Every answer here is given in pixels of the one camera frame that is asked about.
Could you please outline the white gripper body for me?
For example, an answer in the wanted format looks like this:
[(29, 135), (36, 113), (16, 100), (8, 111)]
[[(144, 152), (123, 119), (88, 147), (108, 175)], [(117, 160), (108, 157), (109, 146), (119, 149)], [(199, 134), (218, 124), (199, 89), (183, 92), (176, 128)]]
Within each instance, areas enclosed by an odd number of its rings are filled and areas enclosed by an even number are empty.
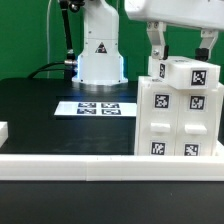
[(224, 0), (124, 0), (131, 20), (224, 31)]

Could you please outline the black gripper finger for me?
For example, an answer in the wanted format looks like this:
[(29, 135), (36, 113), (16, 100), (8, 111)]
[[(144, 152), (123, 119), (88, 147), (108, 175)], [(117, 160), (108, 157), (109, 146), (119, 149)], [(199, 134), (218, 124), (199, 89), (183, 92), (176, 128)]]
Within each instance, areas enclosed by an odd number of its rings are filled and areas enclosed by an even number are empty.
[(147, 35), (151, 43), (151, 56), (153, 59), (166, 60), (168, 58), (169, 46), (165, 42), (164, 33), (166, 24), (164, 22), (148, 22)]
[(195, 59), (208, 61), (211, 58), (211, 52), (217, 42), (219, 32), (217, 30), (202, 29), (200, 46), (195, 50)]

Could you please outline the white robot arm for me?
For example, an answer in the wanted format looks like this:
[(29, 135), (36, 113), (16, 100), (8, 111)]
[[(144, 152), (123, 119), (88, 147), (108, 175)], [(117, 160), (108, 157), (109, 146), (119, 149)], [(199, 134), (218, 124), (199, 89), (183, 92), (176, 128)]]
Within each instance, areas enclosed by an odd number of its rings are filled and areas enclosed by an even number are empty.
[[(119, 15), (105, 0), (84, 2), (84, 49), (78, 56), (76, 82), (91, 85), (125, 83), (123, 57), (118, 51)], [(218, 33), (224, 31), (224, 0), (124, 0), (131, 20), (147, 23), (151, 56), (168, 57), (164, 32), (168, 25), (201, 31), (195, 50), (198, 60), (207, 61)]]

